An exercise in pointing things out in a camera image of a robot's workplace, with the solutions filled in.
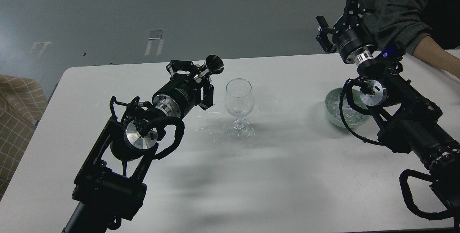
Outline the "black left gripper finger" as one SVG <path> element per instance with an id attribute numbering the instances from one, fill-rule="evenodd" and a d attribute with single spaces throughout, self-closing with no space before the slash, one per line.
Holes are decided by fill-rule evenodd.
<path id="1" fill-rule="evenodd" d="M 200 66 L 196 66 L 192 61 L 172 60 L 167 64 L 166 70 L 171 75 L 172 79 L 178 79 L 182 75 L 193 78 L 199 73 L 199 67 Z M 179 71 L 187 72 L 187 74 L 178 74 Z"/>
<path id="2" fill-rule="evenodd" d="M 197 105 L 202 110 L 207 110 L 213 106 L 214 86 L 210 82 L 201 82 L 198 84 L 198 92 L 200 100 Z"/>

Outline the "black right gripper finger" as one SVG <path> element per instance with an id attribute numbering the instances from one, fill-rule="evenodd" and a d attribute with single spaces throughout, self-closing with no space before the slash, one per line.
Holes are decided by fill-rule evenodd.
<path id="1" fill-rule="evenodd" d="M 343 26 L 348 27 L 358 23 L 361 15 L 376 12 L 373 0 L 346 0 L 344 13 L 340 18 Z"/>
<path id="2" fill-rule="evenodd" d="M 319 24 L 319 34 L 316 36 L 317 42 L 325 53 L 335 53 L 337 51 L 337 47 L 334 43 L 332 43 L 328 36 L 338 35 L 339 30 L 335 26 L 330 28 L 324 16 L 317 16 L 316 20 Z"/>

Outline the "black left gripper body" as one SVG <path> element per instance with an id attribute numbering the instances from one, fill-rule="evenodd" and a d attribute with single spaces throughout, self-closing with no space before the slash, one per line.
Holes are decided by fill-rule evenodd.
<path id="1" fill-rule="evenodd" d="M 198 83 L 186 75 L 170 78 L 152 97 L 152 104 L 167 117 L 183 119 L 195 106 L 198 99 Z"/>

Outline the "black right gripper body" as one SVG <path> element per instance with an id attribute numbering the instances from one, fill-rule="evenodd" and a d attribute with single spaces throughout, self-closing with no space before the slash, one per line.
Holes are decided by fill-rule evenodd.
<path id="1" fill-rule="evenodd" d="M 360 20 L 347 23 L 339 19 L 332 28 L 336 30 L 332 35 L 332 44 L 345 64 L 355 63 L 355 51 L 357 50 L 363 49 L 370 53 L 377 50 L 376 41 Z"/>

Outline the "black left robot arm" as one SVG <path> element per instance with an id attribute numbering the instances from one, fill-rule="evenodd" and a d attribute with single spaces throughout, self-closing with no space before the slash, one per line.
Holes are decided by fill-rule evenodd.
<path id="1" fill-rule="evenodd" d="M 106 233 L 133 220 L 144 204 L 151 165 L 182 146 L 184 119 L 193 108 L 212 107 L 211 76 L 223 69 L 216 55 L 201 64 L 172 60 L 149 98 L 140 90 L 152 79 L 134 74 L 117 79 L 120 90 L 108 101 L 109 118 L 74 179 L 78 205 L 62 232 Z"/>

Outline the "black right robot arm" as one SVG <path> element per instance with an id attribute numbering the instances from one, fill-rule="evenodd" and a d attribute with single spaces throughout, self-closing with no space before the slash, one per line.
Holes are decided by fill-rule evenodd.
<path id="1" fill-rule="evenodd" d="M 401 54 L 389 46 L 374 57 L 377 43 L 362 16 L 375 11 L 371 0 L 346 0 L 343 15 L 329 27 L 317 16 L 316 39 L 326 53 L 338 52 L 345 64 L 355 64 L 358 77 L 347 79 L 340 92 L 358 113 L 373 117 L 379 127 L 378 140 L 353 133 L 365 143 L 386 146 L 394 153 L 413 152 L 429 171 L 424 174 L 406 169 L 399 184 L 404 203 L 416 216 L 427 220 L 453 218 L 459 232 L 459 142 L 438 125 L 442 110 L 403 79 Z M 421 211 L 413 201 L 408 179 L 430 182 L 430 188 L 446 207 L 441 212 Z"/>

